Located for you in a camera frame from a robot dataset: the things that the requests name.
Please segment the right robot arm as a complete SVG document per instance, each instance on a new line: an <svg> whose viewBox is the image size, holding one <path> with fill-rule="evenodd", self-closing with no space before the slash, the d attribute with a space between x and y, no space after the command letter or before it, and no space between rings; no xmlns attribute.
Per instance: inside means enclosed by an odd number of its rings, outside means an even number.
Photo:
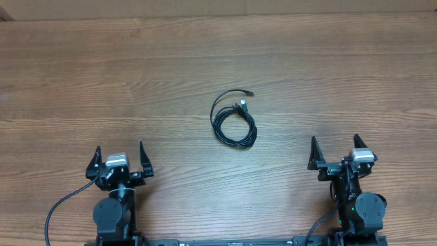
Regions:
<svg viewBox="0 0 437 246"><path fill-rule="evenodd" d="M374 152L357 134L353 137L354 147L339 162L327 162L316 136L311 138L311 153L308 170L319 171L319 181L329 181L330 197L335 208L318 219L308 231L304 244L318 245L386 245L386 238L379 236L387 201L377 193L364 193L360 179L371 174L378 160ZM335 213L339 216L339 227L328 231L326 236L312 236L321 222Z"/></svg>

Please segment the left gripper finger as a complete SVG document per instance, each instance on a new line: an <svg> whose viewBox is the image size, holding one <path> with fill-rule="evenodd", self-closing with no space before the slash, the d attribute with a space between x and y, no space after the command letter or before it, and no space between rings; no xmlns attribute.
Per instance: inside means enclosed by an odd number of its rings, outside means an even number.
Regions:
<svg viewBox="0 0 437 246"><path fill-rule="evenodd" d="M147 154L145 153L145 149L143 147L143 142L139 141L139 152L140 152L140 163L143 168L144 173L152 173L153 167L151 164L150 159L148 158Z"/></svg>
<svg viewBox="0 0 437 246"><path fill-rule="evenodd" d="M102 164L101 147L97 146L94 156L89 162L89 165L87 166L86 172L97 172L101 164Z"/></svg>

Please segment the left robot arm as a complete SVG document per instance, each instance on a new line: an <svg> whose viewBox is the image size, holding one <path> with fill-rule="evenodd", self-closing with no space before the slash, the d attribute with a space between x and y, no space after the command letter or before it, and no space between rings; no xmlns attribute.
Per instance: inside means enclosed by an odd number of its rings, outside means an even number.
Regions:
<svg viewBox="0 0 437 246"><path fill-rule="evenodd" d="M96 245L149 244L145 235L138 231L135 188L143 186L145 179L154 175L154 170L142 143L139 144L139 155L142 170L131 172L127 154L110 154L103 161L101 148L97 147L87 166L86 178L108 192L108 197L100 200L93 211Z"/></svg>

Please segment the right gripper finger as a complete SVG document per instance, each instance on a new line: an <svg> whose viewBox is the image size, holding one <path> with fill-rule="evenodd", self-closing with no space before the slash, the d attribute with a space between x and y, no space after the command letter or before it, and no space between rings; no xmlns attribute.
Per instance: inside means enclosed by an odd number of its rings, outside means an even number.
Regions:
<svg viewBox="0 0 437 246"><path fill-rule="evenodd" d="M367 148L367 145L364 143L364 141L361 139L361 137L358 134L355 134L353 136L353 141L354 141L355 148Z"/></svg>
<svg viewBox="0 0 437 246"><path fill-rule="evenodd" d="M317 137L314 135L311 138L311 153L308 160L308 170L318 170L326 163L322 150L318 143Z"/></svg>

